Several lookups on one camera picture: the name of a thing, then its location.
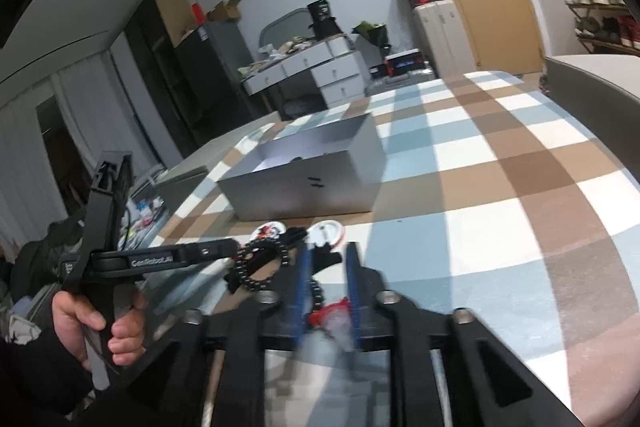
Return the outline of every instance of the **finger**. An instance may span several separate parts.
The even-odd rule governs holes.
[[[84,296],[74,296],[68,292],[58,292],[55,295],[56,306],[63,314],[76,318],[82,324],[100,331],[104,329],[106,322],[104,317],[95,310],[89,299]]]
[[[142,293],[136,291],[133,295],[133,307],[137,310],[144,310],[148,302],[146,302],[145,298],[142,296]]]
[[[142,333],[135,337],[129,337],[128,339],[116,339],[113,337],[109,341],[109,349],[114,355],[133,353],[142,346],[143,340],[144,335]]]
[[[111,334],[118,339],[135,337],[145,326],[145,317],[140,310],[133,309],[119,318],[111,327]]]
[[[122,355],[113,355],[113,363],[115,365],[131,365],[145,352],[144,347],[139,347],[133,353],[125,353]]]

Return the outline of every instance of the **white suitcase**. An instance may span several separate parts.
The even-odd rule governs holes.
[[[471,46],[455,3],[436,1],[414,10],[425,52],[439,77],[476,71]]]

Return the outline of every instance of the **human hand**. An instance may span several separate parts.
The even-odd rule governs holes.
[[[113,338],[108,346],[113,353],[114,364],[130,365],[144,353],[142,341],[145,319],[142,310],[145,305],[146,302],[140,293],[136,292],[133,309],[115,321],[111,327]],[[106,325],[104,317],[94,309],[86,297],[65,291],[54,295],[52,309],[53,328],[60,342],[78,359],[82,367],[89,369],[82,325],[101,331]]]

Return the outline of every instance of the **person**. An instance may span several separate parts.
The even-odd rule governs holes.
[[[143,353],[144,301],[111,328],[108,346],[115,365],[130,365]],[[83,296],[65,291],[52,300],[53,328],[23,346],[0,339],[0,425],[62,427],[65,415],[91,391],[92,375],[82,325],[101,331],[105,320]]]

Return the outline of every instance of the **wooden shelf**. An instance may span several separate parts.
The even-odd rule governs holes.
[[[598,39],[588,39],[585,37],[578,37],[578,40],[582,42],[582,44],[593,44],[594,46],[611,48],[612,50],[625,52],[628,55],[636,55],[637,57],[640,57],[640,50],[636,48],[629,48],[628,46],[623,46],[622,44],[613,44],[612,42],[599,41]]]
[[[569,8],[585,8],[589,10],[612,10],[612,11],[623,11],[629,13],[629,8],[625,4],[567,4]]]

